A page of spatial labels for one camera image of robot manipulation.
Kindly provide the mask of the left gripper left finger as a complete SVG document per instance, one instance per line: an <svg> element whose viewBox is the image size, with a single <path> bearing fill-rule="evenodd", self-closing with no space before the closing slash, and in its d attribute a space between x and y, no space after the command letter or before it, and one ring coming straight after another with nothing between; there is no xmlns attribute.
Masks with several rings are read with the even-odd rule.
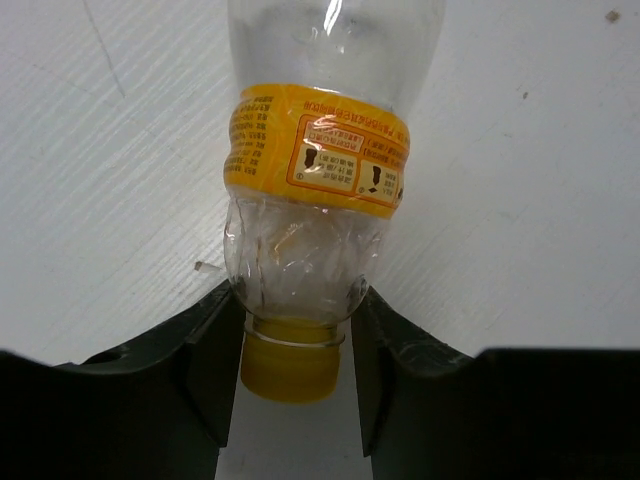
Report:
<svg viewBox="0 0 640 480"><path fill-rule="evenodd" d="M228 283L81 364L1 354L5 479L211 479L244 313Z"/></svg>

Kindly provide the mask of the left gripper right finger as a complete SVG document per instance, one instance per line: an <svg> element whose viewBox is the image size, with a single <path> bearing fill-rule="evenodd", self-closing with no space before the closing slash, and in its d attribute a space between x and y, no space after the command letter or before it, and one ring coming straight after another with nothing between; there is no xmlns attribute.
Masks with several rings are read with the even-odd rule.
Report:
<svg viewBox="0 0 640 480"><path fill-rule="evenodd" d="M363 452L377 479L635 479L635 350L468 356L370 291L351 318Z"/></svg>

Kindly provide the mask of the yellow cap clear bottle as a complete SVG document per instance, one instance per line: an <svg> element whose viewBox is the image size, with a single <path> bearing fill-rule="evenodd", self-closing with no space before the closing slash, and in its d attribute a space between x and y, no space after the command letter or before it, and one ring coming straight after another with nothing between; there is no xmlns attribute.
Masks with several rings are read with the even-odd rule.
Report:
<svg viewBox="0 0 640 480"><path fill-rule="evenodd" d="M342 325L404 198L407 119L444 13L441 1L228 5L239 100L224 259L247 313L241 380L258 396L335 389Z"/></svg>

